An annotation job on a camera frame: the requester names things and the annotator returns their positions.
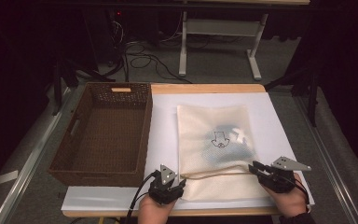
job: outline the white table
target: white table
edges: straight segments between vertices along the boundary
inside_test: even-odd
[[[296,159],[269,95],[261,85],[156,84],[152,85],[152,91],[153,112],[145,176],[159,170],[162,163],[174,171],[178,170],[176,107],[183,104],[209,107],[246,105],[251,119],[255,150],[260,161],[271,164],[281,155]],[[148,190],[149,182],[141,193]],[[116,187],[69,187],[62,212],[68,217],[124,217],[136,190]],[[137,215],[137,206],[133,212],[134,216]],[[171,216],[277,214],[279,212],[270,198],[258,198],[224,203],[178,200]]]

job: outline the wicker basket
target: wicker basket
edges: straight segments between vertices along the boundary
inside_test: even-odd
[[[152,106],[150,84],[86,84],[48,172],[67,186],[139,187]]]

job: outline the wooden tabletop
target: wooden tabletop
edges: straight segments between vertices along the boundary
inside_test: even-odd
[[[62,211],[66,217],[125,217],[128,211]],[[170,217],[233,217],[233,216],[275,216],[280,211],[274,207],[216,208],[197,210],[172,210]]]
[[[260,84],[152,84],[153,94],[266,92]]]

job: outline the cloth bag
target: cloth bag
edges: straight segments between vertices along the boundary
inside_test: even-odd
[[[182,199],[227,201],[268,197],[249,173],[258,161],[246,107],[177,107]]]

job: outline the white stand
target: white stand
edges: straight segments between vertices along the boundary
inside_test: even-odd
[[[196,20],[187,19],[187,12],[183,12],[182,22],[182,47],[179,61],[179,76],[186,76],[187,50],[186,36],[187,34],[198,35],[234,35],[234,36],[254,36],[255,42],[252,49],[247,50],[247,57],[252,68],[255,80],[261,80],[260,71],[255,60],[255,53],[260,43],[261,35],[268,14],[263,14],[260,21],[218,21],[218,20]]]

